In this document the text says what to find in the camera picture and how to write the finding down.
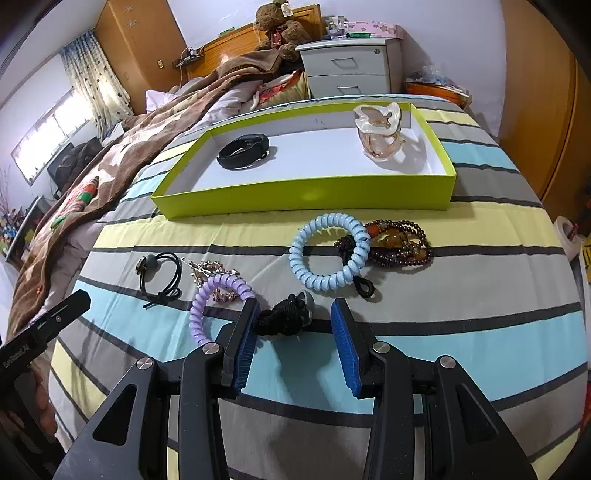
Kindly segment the person's left hand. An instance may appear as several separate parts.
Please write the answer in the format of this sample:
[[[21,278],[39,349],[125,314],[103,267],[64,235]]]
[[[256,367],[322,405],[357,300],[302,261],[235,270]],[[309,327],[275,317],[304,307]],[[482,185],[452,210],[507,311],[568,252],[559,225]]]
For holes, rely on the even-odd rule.
[[[49,399],[44,377],[36,367],[31,366],[30,369],[36,382],[34,398],[38,409],[39,425],[46,435],[54,436],[57,431],[55,408]]]

